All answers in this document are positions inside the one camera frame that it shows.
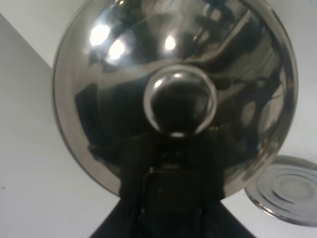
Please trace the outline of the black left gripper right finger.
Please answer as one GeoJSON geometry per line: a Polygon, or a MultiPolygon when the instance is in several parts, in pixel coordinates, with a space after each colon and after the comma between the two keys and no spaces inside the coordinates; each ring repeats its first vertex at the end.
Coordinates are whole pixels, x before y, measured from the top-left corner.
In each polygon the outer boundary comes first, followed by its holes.
{"type": "Polygon", "coordinates": [[[254,238],[220,201],[201,199],[200,238],[254,238]]]}

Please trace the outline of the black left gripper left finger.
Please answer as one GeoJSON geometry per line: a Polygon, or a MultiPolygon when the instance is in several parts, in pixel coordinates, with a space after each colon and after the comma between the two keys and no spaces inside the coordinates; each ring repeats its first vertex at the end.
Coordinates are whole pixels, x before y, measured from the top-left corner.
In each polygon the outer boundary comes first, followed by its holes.
{"type": "Polygon", "coordinates": [[[92,238],[139,238],[141,194],[120,198],[117,205],[92,233],[92,238]]]}

